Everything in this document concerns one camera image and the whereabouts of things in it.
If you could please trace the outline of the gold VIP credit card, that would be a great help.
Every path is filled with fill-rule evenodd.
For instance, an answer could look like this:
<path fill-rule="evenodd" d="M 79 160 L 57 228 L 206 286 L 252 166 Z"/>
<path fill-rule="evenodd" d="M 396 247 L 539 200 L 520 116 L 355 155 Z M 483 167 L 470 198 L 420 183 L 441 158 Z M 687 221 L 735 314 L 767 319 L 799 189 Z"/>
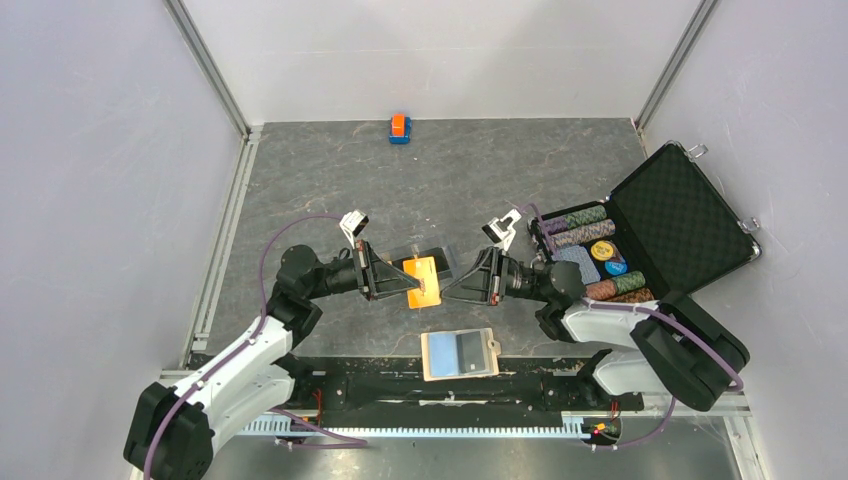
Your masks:
<path fill-rule="evenodd" d="M 404 272 L 419 282 L 418 287 L 406 292 L 408 307 L 415 310 L 440 305 L 440 285 L 433 259 L 426 257 L 408 260 L 403 266 Z"/>

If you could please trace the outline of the black and yellow credit cards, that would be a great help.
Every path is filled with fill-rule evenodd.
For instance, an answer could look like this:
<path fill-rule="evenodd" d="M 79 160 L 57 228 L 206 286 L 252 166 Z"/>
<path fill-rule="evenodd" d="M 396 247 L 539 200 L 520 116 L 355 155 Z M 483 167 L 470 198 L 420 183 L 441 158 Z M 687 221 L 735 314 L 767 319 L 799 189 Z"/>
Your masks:
<path fill-rule="evenodd" d="M 400 270 L 404 269 L 403 264 L 406 261 L 426 257 L 433 259 L 439 280 L 448 280 L 454 277 L 455 261 L 446 247 L 420 247 L 419 245 L 411 245 L 385 253 L 387 261 Z"/>

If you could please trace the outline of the clear acrylic card box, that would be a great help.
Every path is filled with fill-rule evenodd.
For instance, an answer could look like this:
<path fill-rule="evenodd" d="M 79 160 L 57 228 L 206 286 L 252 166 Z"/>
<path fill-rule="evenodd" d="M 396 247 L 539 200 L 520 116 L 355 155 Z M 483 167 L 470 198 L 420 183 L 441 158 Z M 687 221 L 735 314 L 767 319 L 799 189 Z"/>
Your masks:
<path fill-rule="evenodd" d="M 441 284 L 459 276 L 459 266 L 450 241 L 443 235 L 414 239 L 412 242 L 379 253 L 382 260 L 403 270 L 404 263 L 425 264 L 429 259 Z"/>

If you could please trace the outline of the beige leather card holder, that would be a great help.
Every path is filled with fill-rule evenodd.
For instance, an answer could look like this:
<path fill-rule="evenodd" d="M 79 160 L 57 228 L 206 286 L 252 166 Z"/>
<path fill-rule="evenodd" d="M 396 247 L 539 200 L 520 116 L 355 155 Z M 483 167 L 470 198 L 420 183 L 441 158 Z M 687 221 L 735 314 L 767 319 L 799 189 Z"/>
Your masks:
<path fill-rule="evenodd" d="M 491 328 L 423 333 L 422 373 L 427 382 L 500 374 L 501 345 Z"/>

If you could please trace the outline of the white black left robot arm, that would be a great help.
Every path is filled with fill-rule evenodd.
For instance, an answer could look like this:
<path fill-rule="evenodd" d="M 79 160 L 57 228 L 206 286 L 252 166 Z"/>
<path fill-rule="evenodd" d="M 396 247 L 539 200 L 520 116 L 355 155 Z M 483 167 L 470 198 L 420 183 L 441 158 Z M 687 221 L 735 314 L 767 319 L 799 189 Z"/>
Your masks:
<path fill-rule="evenodd" d="M 172 386 L 140 395 L 123 456 L 146 479 L 200 479 L 215 454 L 248 423 L 274 407 L 306 405 L 314 381 L 292 352 L 323 312 L 315 299 L 357 291 L 372 301 L 417 289 L 414 276 L 357 240 L 328 263 L 296 245 L 280 260 L 272 294 L 247 330 Z"/>

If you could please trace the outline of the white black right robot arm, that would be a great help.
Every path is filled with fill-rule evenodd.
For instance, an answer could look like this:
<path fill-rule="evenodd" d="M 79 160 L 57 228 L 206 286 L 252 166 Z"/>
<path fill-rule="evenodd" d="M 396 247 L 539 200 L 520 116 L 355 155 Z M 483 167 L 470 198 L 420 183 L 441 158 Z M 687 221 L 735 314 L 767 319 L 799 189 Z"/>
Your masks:
<path fill-rule="evenodd" d="M 576 263 L 526 266 L 489 247 L 440 295 L 486 306 L 506 297 L 537 301 L 542 307 L 534 316 L 550 339 L 610 346 L 584 367 L 577 382 L 580 400 L 591 408 L 629 393 L 667 393 L 705 412 L 724 393 L 744 388 L 740 373 L 750 361 L 747 348 L 680 292 L 636 303 L 595 300 Z"/>

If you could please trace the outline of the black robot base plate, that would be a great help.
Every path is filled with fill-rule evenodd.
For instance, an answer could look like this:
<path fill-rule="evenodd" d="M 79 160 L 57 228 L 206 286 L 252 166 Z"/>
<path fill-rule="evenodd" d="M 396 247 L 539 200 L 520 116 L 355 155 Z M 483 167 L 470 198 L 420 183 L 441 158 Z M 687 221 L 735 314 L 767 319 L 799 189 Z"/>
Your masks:
<path fill-rule="evenodd" d="M 555 427 L 564 412 L 639 412 L 637 393 L 612 396 L 586 358 L 506 357 L 496 376 L 427 382 L 418 357 L 302 357 L 282 408 L 324 428 Z"/>

